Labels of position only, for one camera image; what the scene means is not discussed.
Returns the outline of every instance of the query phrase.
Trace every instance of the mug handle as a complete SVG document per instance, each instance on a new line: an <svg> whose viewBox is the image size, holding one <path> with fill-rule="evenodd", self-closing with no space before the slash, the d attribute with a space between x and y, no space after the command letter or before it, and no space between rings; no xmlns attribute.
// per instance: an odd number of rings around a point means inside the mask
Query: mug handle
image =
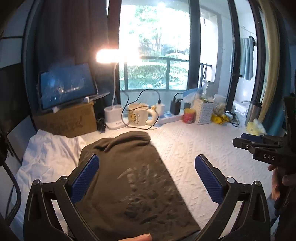
<svg viewBox="0 0 296 241"><path fill-rule="evenodd" d="M156 120L157 120L157 113L156 111L151 108L151 109L148 109L148 114L150 114L152 116L152 119L151 120L147 120L146 121L146 125L149 125L149 126L152 126L156 123Z"/></svg>

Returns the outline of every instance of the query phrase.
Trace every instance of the folded brown garment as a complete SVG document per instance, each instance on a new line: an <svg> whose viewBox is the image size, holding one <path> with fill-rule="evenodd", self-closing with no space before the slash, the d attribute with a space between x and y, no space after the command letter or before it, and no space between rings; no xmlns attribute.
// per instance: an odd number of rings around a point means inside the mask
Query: folded brown garment
<svg viewBox="0 0 296 241"><path fill-rule="evenodd" d="M92 153L100 167L76 207L100 240L177 241L200 230L146 132L98 140L79 162Z"/></svg>

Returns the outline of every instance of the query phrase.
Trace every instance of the blue textured pad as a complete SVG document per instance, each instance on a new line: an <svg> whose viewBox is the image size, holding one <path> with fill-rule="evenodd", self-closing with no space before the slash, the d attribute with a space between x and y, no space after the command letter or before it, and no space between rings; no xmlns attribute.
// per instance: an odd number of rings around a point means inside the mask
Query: blue textured pad
<svg viewBox="0 0 296 241"><path fill-rule="evenodd" d="M195 170L202 180L207 192L213 202L221 204L223 202L223 189L213 172L199 156L195 158Z"/></svg>
<svg viewBox="0 0 296 241"><path fill-rule="evenodd" d="M260 136L250 135L250 134L246 134L246 133L243 133L241 135L241 139L245 139L248 141L254 141L257 143L263 143L263 139Z"/></svg>
<svg viewBox="0 0 296 241"><path fill-rule="evenodd" d="M99 164L99 157L97 155L93 155L86 164L85 168L74 181L73 185L71 186L71 201L73 204L80 201L83 195L86 193L89 184L99 169Z"/></svg>

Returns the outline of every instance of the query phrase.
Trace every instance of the silver screw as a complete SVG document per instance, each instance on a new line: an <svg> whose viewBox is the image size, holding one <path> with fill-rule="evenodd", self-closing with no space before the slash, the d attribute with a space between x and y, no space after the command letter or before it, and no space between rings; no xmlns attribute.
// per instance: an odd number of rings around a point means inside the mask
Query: silver screw
<svg viewBox="0 0 296 241"><path fill-rule="evenodd" d="M255 185L258 186L258 187L260 187L262 184L259 181L255 181Z"/></svg>
<svg viewBox="0 0 296 241"><path fill-rule="evenodd" d="M226 181L229 182L229 183L234 183L235 182L235 179L233 177L228 177L226 179Z"/></svg>
<svg viewBox="0 0 296 241"><path fill-rule="evenodd" d="M61 182L65 182L67 179L68 179L67 176L61 176L61 177L59 178L59 181L61 181Z"/></svg>
<svg viewBox="0 0 296 241"><path fill-rule="evenodd" d="M33 181L33 185L37 185L39 183L40 183L40 180L38 180L38 179Z"/></svg>

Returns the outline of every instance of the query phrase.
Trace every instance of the desk lamp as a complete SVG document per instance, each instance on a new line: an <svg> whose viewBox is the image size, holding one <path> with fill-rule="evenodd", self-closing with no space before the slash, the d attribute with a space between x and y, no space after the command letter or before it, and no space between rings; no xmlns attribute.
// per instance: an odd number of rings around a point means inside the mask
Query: desk lamp
<svg viewBox="0 0 296 241"><path fill-rule="evenodd" d="M121 113L123 110L122 105L116 104L114 105L115 99L115 91L116 91L116 79L115 79L115 71L117 64L128 62L131 60L139 59L139 55L128 53L124 54L119 49L101 49L98 51L96 55L96 61L101 64L114 64L113 68L113 83L114 83L114 91L113 91L113 99L112 105L104 108L105 114L105 123L109 129L116 130L125 126L125 124L121 120Z"/></svg>

